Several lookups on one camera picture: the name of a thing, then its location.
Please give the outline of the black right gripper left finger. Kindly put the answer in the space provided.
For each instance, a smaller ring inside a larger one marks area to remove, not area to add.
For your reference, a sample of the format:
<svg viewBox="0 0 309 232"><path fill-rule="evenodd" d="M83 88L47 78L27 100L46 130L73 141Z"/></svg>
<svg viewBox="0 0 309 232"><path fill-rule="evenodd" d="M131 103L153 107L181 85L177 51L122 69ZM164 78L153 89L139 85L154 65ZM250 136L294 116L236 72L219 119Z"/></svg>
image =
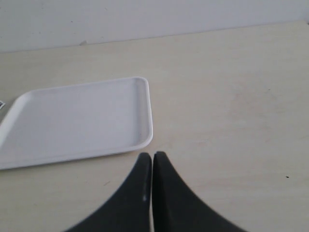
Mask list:
<svg viewBox="0 0 309 232"><path fill-rule="evenodd" d="M140 153L118 190L69 232L149 232L152 159Z"/></svg>

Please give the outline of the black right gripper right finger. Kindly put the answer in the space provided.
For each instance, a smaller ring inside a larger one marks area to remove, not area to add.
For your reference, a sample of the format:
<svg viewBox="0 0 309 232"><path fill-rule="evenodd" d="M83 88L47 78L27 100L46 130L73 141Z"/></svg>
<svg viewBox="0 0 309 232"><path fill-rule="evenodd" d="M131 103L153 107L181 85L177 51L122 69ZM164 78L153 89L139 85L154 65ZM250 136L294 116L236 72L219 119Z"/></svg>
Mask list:
<svg viewBox="0 0 309 232"><path fill-rule="evenodd" d="M186 185L167 155L153 160L153 221L156 232L243 232Z"/></svg>

